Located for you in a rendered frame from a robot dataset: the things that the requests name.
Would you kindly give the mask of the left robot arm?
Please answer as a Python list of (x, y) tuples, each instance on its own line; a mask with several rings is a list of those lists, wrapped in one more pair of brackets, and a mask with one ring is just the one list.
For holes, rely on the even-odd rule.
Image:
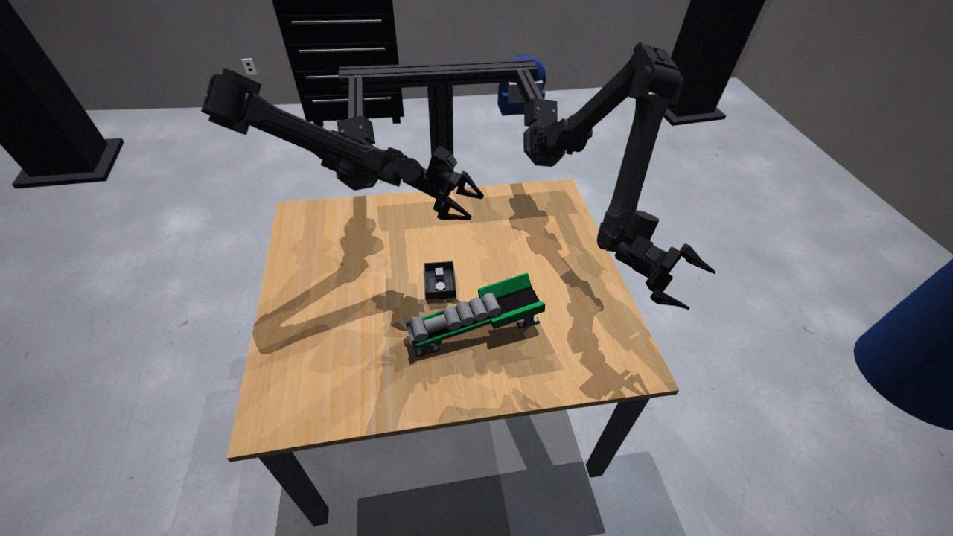
[[(581, 111), (545, 128), (533, 127), (530, 130), (533, 155), (563, 156), (564, 150), (567, 150), (567, 155), (572, 155), (574, 151), (584, 149), (587, 140), (593, 136), (593, 126), (619, 103), (628, 96), (636, 99), (632, 129), (615, 192), (605, 219), (600, 223), (598, 247), (616, 252), (616, 259), (646, 278), (652, 275), (667, 252), (650, 241), (658, 218), (646, 211), (636, 211), (637, 204), (658, 128), (668, 106), (677, 106), (682, 85), (681, 73), (668, 52), (639, 42), (634, 46), (628, 63)], [(649, 92), (662, 96), (648, 95)]]

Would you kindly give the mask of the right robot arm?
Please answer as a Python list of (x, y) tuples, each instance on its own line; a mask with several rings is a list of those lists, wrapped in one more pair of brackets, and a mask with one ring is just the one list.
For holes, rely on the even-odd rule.
[(418, 160), (407, 159), (401, 150), (381, 150), (341, 132), (328, 131), (273, 106), (258, 95), (260, 86), (260, 83), (224, 68), (222, 75), (211, 76), (201, 112), (210, 115), (210, 122), (241, 132), (241, 135), (247, 135), (252, 124), (260, 131), (310, 150), (323, 159), (323, 167), (334, 169), (334, 172), (338, 170), (338, 176), (344, 181), (374, 174), (392, 185), (401, 186), (401, 180), (404, 180), (407, 185), (420, 190), (420, 181), (424, 179), (421, 187), (438, 196), (450, 177), (449, 170), (457, 164), (450, 150), (442, 146), (433, 151), (430, 165), (425, 169)]

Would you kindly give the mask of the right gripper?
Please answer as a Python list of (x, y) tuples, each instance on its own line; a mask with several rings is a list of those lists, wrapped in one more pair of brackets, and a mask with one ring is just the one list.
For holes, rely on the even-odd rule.
[[(468, 196), (468, 197), (474, 197), (474, 198), (484, 197), (484, 194), (480, 192), (480, 189), (476, 185), (474, 185), (474, 181), (470, 178), (469, 174), (463, 171), (462, 171), (462, 174), (459, 174), (457, 172), (452, 172), (450, 174), (449, 179), (446, 181), (446, 183), (444, 183), (444, 185), (442, 186), (442, 189), (439, 191), (438, 196), (433, 196), (433, 194), (431, 194), (430, 192), (427, 192), (421, 187), (423, 180), (420, 183), (420, 187), (419, 187), (420, 192), (424, 192), (428, 194), (428, 196), (432, 196), (433, 198), (436, 198), (435, 205), (433, 205), (433, 210), (439, 212), (438, 218), (440, 218), (440, 220), (470, 220), (472, 218), (472, 216), (468, 214), (468, 212), (465, 209), (462, 209), (460, 205), (457, 205), (455, 200), (452, 200), (452, 198), (449, 197), (450, 191), (455, 190), (455, 187), (457, 187), (456, 193), (460, 194), (460, 196)], [(476, 194), (466, 190), (465, 183), (470, 185), (474, 189), (474, 192), (476, 192)], [(463, 216), (457, 216), (457, 214), (449, 214), (448, 212), (450, 210), (450, 207), (452, 209), (460, 211), (460, 213), (462, 213)]]

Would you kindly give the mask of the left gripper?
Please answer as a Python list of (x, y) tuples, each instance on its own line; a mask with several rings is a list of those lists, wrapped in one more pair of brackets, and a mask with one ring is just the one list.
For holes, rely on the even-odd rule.
[[(671, 247), (669, 251), (665, 254), (665, 257), (661, 259), (661, 262), (657, 265), (656, 270), (650, 275), (646, 281), (647, 288), (650, 289), (653, 293), (650, 296), (653, 302), (664, 305), (671, 305), (682, 307), (684, 309), (690, 309), (686, 304), (677, 301), (677, 299), (672, 298), (670, 295), (665, 294), (663, 291), (670, 284), (672, 276), (669, 274), (673, 269), (674, 265), (678, 262), (678, 259), (684, 257), (688, 264), (693, 264), (698, 266), (708, 272), (715, 274), (715, 270), (711, 268), (708, 264), (705, 264), (704, 259), (698, 257), (698, 254), (695, 253), (694, 249), (688, 244), (684, 244), (680, 250)], [(693, 260), (694, 258), (695, 260)], [(696, 262), (697, 261), (697, 262)], [(656, 281), (656, 282), (655, 282)], [(661, 291), (660, 291), (661, 290)]]

